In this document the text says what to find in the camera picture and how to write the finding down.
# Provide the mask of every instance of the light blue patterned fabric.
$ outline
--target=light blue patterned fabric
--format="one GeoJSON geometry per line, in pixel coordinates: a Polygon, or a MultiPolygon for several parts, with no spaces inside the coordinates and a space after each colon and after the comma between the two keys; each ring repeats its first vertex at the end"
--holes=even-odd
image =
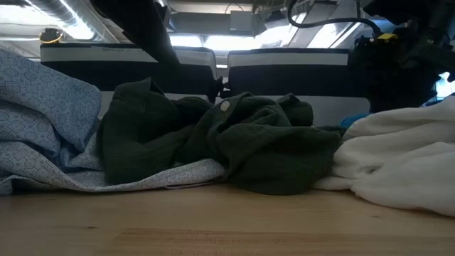
{"type": "Polygon", "coordinates": [[[0,176],[44,172],[48,161],[64,172],[102,170],[95,138],[89,144],[100,106],[95,86],[0,50],[0,176]]]}
{"type": "Polygon", "coordinates": [[[96,147],[100,106],[95,86],[0,50],[0,195],[14,188],[110,192],[197,186],[225,172],[205,159],[135,183],[106,184],[96,147]]]}

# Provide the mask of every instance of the wire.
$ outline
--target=wire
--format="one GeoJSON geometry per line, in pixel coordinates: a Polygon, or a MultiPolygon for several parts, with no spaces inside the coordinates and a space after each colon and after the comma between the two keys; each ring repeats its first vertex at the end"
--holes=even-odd
{"type": "Polygon", "coordinates": [[[225,14],[228,12],[228,8],[229,6],[235,4],[236,6],[239,6],[240,9],[242,9],[242,11],[245,11],[239,4],[236,4],[236,3],[229,3],[227,6],[226,6],[226,10],[225,10],[225,14]]]}
{"type": "Polygon", "coordinates": [[[355,14],[357,14],[357,18],[362,18],[362,11],[360,10],[360,2],[361,0],[355,0],[355,14]]]}
{"type": "Polygon", "coordinates": [[[299,6],[299,5],[302,5],[302,4],[306,4],[306,3],[308,3],[308,2],[310,2],[311,5],[313,5],[313,4],[314,4],[314,1],[315,1],[315,0],[303,0],[303,1],[299,2],[299,3],[296,3],[296,5],[299,6]]]}
{"type": "Polygon", "coordinates": [[[39,36],[41,43],[55,43],[55,42],[58,42],[63,37],[63,33],[60,33],[60,36],[57,39],[54,39],[51,41],[43,41],[43,40],[41,40],[41,35],[42,35],[42,33],[40,33],[40,36],[39,36]]]}
{"type": "Polygon", "coordinates": [[[292,9],[294,8],[297,0],[291,0],[291,3],[289,3],[289,7],[287,8],[287,19],[289,23],[297,28],[313,28],[315,26],[322,26],[322,25],[327,25],[327,24],[332,24],[332,23],[344,23],[344,22],[359,22],[359,23],[364,23],[368,26],[370,26],[373,29],[374,34],[380,35],[382,34],[381,29],[376,25],[374,22],[370,21],[369,19],[366,18],[332,18],[326,21],[319,21],[315,23],[308,23],[308,24],[302,24],[302,23],[297,23],[295,20],[292,19],[292,9]]]}

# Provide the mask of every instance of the wooden table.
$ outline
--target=wooden table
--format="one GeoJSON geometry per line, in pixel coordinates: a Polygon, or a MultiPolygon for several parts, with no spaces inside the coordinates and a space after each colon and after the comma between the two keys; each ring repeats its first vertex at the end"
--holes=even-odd
{"type": "Polygon", "coordinates": [[[0,197],[0,255],[455,255],[455,219],[229,186],[0,197]]]}

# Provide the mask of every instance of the navy stripe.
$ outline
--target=navy stripe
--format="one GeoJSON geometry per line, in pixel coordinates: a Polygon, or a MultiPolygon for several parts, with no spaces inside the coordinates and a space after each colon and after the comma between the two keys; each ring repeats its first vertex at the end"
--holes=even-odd
{"type": "Polygon", "coordinates": [[[229,70],[231,95],[365,97],[366,81],[342,65],[259,65],[229,70]]]}
{"type": "Polygon", "coordinates": [[[165,93],[205,95],[215,82],[208,66],[181,65],[182,76],[159,63],[69,61],[41,63],[70,77],[88,82],[101,91],[113,91],[126,82],[152,78],[165,93]]]}

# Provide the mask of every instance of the white fleece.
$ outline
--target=white fleece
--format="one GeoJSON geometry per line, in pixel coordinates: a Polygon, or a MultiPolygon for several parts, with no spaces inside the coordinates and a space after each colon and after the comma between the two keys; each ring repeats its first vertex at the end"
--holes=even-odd
{"type": "Polygon", "coordinates": [[[455,217],[455,97],[355,122],[315,188],[350,189],[384,206],[455,217]]]}

